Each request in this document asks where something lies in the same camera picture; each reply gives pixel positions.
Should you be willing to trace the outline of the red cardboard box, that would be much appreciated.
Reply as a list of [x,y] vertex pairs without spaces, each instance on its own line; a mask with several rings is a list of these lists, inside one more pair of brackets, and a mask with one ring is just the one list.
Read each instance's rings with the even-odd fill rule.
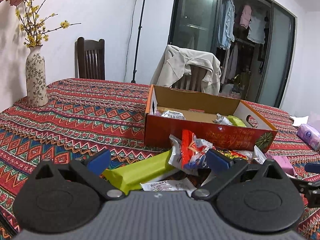
[[[180,109],[185,120],[157,116],[159,107]],[[217,113],[236,116],[246,127],[215,124]],[[169,136],[181,138],[184,129],[220,148],[251,151],[258,146],[264,153],[278,132],[244,100],[152,85],[145,110],[144,144],[169,148]]]

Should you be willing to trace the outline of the dark wooden chair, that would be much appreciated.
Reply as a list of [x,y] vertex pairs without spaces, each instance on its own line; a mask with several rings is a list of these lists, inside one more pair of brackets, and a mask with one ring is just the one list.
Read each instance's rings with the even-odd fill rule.
[[76,41],[79,77],[82,79],[105,79],[105,40]]

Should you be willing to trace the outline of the hanging light blue shirt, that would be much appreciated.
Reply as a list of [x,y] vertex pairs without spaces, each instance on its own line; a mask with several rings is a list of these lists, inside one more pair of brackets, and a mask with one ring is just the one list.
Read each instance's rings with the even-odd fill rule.
[[220,22],[217,35],[217,46],[228,50],[234,42],[235,5],[233,0],[223,2],[220,10]]

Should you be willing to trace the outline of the silver packet in box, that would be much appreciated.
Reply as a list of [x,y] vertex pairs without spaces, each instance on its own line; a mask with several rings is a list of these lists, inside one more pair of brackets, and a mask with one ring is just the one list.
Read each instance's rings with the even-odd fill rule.
[[220,125],[228,125],[228,126],[232,126],[233,124],[231,123],[231,121],[228,120],[228,118],[226,116],[223,116],[219,113],[216,114],[216,119],[214,120],[215,124],[220,124]]

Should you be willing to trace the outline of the white packet in box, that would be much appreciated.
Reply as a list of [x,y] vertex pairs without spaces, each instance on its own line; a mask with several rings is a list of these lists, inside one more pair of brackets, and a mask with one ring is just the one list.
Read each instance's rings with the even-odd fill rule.
[[159,107],[156,110],[157,116],[178,120],[185,120],[185,116],[180,109],[168,108],[168,107]]

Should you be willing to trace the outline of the chair under jacket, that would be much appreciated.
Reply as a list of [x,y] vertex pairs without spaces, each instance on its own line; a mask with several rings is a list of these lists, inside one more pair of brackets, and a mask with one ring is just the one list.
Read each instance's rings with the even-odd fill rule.
[[172,85],[172,88],[195,92],[202,91],[201,82],[207,74],[207,70],[197,66],[191,66],[190,69],[191,74],[184,74],[181,79]]

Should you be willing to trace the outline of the pink snack packet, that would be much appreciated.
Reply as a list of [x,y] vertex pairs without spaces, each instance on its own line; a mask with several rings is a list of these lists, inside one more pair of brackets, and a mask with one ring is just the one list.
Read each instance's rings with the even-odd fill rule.
[[289,159],[286,156],[271,155],[268,153],[265,155],[266,155],[267,159],[275,160],[286,174],[288,174],[289,176],[294,177],[294,178],[297,177],[297,173],[296,173],[295,169],[293,168]]

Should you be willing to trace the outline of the beige jacket on chair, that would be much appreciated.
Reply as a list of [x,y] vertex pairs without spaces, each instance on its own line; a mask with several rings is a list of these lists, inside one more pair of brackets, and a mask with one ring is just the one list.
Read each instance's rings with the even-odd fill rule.
[[191,74],[191,66],[207,70],[201,82],[203,93],[217,95],[220,90],[220,61],[206,51],[167,45],[150,81],[152,85],[172,87],[184,74]]

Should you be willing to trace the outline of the green snack bar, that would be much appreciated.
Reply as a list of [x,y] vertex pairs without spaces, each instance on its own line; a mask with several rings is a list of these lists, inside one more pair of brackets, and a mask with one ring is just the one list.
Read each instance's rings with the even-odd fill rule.
[[136,163],[105,170],[103,176],[112,186],[128,195],[130,191],[141,190],[141,184],[157,182],[177,173],[179,169],[169,164],[171,153],[169,150]]
[[229,115],[227,119],[232,123],[233,126],[237,127],[246,127],[245,123],[238,117]]

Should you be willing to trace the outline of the white snack packet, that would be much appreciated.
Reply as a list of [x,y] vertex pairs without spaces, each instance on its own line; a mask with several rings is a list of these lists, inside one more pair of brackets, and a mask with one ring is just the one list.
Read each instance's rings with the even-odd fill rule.
[[185,191],[189,197],[196,190],[196,187],[188,178],[182,180],[164,180],[141,184],[144,191]]

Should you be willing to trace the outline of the red blue snack bag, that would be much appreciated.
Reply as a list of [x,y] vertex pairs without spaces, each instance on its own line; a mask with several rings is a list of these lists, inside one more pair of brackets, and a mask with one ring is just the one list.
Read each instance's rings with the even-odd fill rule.
[[248,158],[245,155],[215,147],[211,142],[197,138],[193,132],[186,129],[182,131],[180,146],[181,167],[189,170],[209,168],[206,162],[206,153],[209,150],[217,150],[217,152],[229,159],[242,158],[248,161]]

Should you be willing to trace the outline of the green snack bar on table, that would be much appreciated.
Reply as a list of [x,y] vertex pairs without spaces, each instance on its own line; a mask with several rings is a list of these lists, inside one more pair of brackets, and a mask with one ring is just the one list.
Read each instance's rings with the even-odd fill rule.
[[103,176],[112,186],[128,195],[130,191],[141,190],[141,184],[157,182],[177,173],[179,169],[169,164],[171,153],[169,150],[136,163],[105,170]]

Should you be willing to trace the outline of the floral ceramic vase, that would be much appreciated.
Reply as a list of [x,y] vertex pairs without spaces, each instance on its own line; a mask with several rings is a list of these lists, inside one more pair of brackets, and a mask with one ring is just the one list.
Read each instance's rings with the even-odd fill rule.
[[25,62],[27,99],[30,107],[42,107],[48,103],[45,60],[42,46],[30,47]]

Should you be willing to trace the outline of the yellow flower branches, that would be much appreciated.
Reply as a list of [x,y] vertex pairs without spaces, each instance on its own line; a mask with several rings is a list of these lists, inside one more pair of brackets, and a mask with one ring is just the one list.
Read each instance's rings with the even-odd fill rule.
[[80,23],[70,23],[64,20],[60,25],[54,29],[46,28],[46,21],[57,16],[58,14],[52,13],[44,18],[39,15],[40,9],[43,7],[46,0],[40,5],[36,5],[35,0],[22,0],[22,9],[16,7],[16,17],[20,20],[19,29],[26,34],[23,44],[27,48],[35,48],[42,46],[42,42],[47,42],[49,39],[49,33],[67,29],[74,25],[80,25]]

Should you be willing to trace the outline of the purple tissue pack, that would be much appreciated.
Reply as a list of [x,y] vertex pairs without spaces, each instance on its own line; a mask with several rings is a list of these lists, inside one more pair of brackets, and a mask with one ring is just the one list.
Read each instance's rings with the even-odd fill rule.
[[319,151],[320,138],[319,131],[317,131],[317,129],[308,124],[301,124],[298,128],[297,135],[314,151]]

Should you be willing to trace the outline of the white tissue paper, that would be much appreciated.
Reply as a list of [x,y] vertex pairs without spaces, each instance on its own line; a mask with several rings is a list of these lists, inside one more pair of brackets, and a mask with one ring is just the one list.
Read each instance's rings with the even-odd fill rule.
[[290,119],[293,121],[292,126],[293,127],[299,127],[301,125],[305,125],[308,123],[309,116],[304,117],[296,117],[296,116],[290,116]]

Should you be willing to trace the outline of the colourful patterned tablecloth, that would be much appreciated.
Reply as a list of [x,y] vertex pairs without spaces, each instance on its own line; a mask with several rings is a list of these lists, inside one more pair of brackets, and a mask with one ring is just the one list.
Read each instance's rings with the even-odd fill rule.
[[116,167],[169,148],[144,144],[151,86],[64,79],[47,88],[38,108],[21,99],[1,113],[1,168],[15,200],[1,221],[14,217],[14,239],[302,239],[308,201],[292,207],[295,187],[273,160],[248,164],[239,181],[212,200],[182,191],[131,191],[103,200],[77,180],[69,163],[109,150]]

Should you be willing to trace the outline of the hanging pink garment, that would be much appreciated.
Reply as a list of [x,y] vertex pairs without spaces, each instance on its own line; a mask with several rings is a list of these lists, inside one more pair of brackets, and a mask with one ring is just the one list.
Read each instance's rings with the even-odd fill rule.
[[251,15],[252,15],[252,8],[250,5],[244,5],[239,24],[241,27],[247,29],[249,26],[249,23],[251,21]]

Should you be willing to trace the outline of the black light stand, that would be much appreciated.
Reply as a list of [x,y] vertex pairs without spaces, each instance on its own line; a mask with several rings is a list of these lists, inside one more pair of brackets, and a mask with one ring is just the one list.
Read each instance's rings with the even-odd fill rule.
[[146,0],[143,0],[141,12],[140,12],[140,18],[139,18],[139,26],[138,26],[138,33],[137,33],[136,49],[135,49],[135,60],[134,60],[134,64],[133,64],[133,74],[132,74],[131,83],[136,83],[137,59],[138,59],[138,51],[139,51],[140,36],[141,36],[141,31],[142,31],[145,3],[146,3]]

